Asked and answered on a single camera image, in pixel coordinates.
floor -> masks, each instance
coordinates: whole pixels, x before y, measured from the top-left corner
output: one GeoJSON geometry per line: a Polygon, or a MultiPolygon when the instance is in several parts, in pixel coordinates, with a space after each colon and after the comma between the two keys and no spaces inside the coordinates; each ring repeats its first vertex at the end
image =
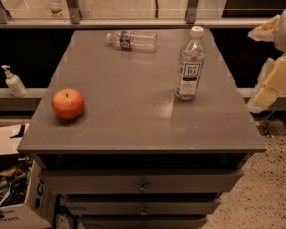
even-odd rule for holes
{"type": "Polygon", "coordinates": [[[244,177],[203,229],[286,229],[286,117],[272,120],[268,130],[267,151],[247,161],[244,177]]]}

white bottle cap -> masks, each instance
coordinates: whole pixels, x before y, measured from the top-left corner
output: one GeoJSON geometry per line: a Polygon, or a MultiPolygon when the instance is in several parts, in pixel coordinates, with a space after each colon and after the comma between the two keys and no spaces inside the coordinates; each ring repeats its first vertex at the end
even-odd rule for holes
{"type": "Polygon", "coordinates": [[[191,38],[201,38],[203,36],[204,29],[199,26],[191,27],[190,37],[191,38]]]}

white pump bottle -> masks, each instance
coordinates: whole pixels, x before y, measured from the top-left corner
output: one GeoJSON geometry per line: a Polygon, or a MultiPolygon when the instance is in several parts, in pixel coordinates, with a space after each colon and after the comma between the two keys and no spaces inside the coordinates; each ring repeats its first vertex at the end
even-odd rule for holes
{"type": "Polygon", "coordinates": [[[10,66],[8,66],[8,65],[2,66],[2,69],[5,70],[4,74],[7,77],[6,83],[9,87],[11,93],[15,97],[22,97],[25,94],[27,94],[28,90],[23,85],[21,79],[17,75],[14,75],[11,71],[8,70],[9,68],[10,68],[10,66]]]}

water bottle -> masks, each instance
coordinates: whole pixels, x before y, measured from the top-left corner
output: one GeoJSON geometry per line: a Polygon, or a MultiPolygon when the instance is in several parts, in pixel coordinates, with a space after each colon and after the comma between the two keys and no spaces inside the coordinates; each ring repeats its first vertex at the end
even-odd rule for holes
{"type": "Polygon", "coordinates": [[[155,52],[157,34],[149,31],[114,31],[107,41],[126,51],[155,52]]]}
{"type": "Polygon", "coordinates": [[[190,31],[191,39],[180,50],[180,62],[177,73],[175,94],[181,100],[194,99],[206,50],[202,42],[204,29],[193,26],[190,31]]]}

box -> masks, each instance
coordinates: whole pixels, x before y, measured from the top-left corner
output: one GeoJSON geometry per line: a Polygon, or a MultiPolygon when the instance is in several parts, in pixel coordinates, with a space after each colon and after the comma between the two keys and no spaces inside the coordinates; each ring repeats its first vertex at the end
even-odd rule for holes
{"type": "Polygon", "coordinates": [[[24,203],[0,208],[0,229],[51,228],[55,204],[56,194],[43,183],[41,169],[34,162],[24,203]]]}

